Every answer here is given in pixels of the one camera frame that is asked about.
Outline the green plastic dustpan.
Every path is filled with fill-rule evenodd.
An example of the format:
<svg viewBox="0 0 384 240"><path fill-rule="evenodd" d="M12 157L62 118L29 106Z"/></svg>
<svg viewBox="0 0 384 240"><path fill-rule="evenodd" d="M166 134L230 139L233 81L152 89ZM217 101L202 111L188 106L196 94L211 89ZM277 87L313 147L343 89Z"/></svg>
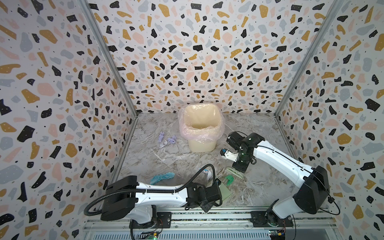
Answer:
<svg viewBox="0 0 384 240"><path fill-rule="evenodd" d="M225 202L233 196L233 193L223 183L220 184L219 189L222 195L222 201Z"/></svg>

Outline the green hand brush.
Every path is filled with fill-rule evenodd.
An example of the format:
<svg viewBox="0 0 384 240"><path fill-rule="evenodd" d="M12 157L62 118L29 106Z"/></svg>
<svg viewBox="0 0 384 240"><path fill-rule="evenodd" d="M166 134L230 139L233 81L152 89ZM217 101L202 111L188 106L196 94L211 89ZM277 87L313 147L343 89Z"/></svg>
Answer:
<svg viewBox="0 0 384 240"><path fill-rule="evenodd" d="M235 170L234 168L226 168L226 171L228 173L230 173L231 175L234 175L234 176L236 176L236 177L238 177L238 178L240 178L242 180L244 179L244 174L239 172L239 171L237 171L237 170Z"/></svg>

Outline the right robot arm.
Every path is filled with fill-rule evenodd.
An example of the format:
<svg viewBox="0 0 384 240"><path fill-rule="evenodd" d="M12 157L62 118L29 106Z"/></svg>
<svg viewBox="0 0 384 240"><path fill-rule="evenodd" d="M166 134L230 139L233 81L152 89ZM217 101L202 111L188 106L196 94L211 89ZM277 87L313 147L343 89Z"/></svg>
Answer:
<svg viewBox="0 0 384 240"><path fill-rule="evenodd" d="M264 137L251 133L243 137L232 132L226 142L234 149L221 149L221 156L233 161L233 169L245 173L250 164L261 160L292 181L298 192L284 200L274 201L269 208L258 213L255 223L259 225L279 226L279 223L296 213L305 212L315 215L330 196L327 171L318 166L309 165L290 157L270 144Z"/></svg>

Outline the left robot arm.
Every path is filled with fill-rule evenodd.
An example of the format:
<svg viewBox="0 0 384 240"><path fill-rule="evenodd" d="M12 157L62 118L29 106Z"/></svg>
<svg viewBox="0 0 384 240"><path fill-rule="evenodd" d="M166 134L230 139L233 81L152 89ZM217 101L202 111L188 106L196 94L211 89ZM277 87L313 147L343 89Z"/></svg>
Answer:
<svg viewBox="0 0 384 240"><path fill-rule="evenodd" d="M107 187L106 194L112 196L103 200L101 220L128 218L144 225L155 221L157 207L201 208L207 213L223 203L220 185L219 179L210 187L191 182L177 192L181 185L153 186L138 182L137 176L128 176Z"/></svg>

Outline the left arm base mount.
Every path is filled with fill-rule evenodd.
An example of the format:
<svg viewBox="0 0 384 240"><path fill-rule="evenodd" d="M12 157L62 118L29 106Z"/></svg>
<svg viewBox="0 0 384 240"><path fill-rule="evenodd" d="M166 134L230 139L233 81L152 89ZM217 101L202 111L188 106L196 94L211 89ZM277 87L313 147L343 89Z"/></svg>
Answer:
<svg viewBox="0 0 384 240"><path fill-rule="evenodd" d="M133 220L130 223L130 229L169 229L171 227L172 213L157 212L157 216L145 224L138 224Z"/></svg>

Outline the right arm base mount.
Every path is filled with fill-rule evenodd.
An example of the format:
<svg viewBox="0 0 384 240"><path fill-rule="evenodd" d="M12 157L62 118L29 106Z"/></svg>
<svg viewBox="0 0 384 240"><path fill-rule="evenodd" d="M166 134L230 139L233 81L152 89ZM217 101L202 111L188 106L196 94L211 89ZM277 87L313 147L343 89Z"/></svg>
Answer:
<svg viewBox="0 0 384 240"><path fill-rule="evenodd" d="M274 212L252 211L250 222L254 228L283 228L293 227L294 223L291 217L280 219Z"/></svg>

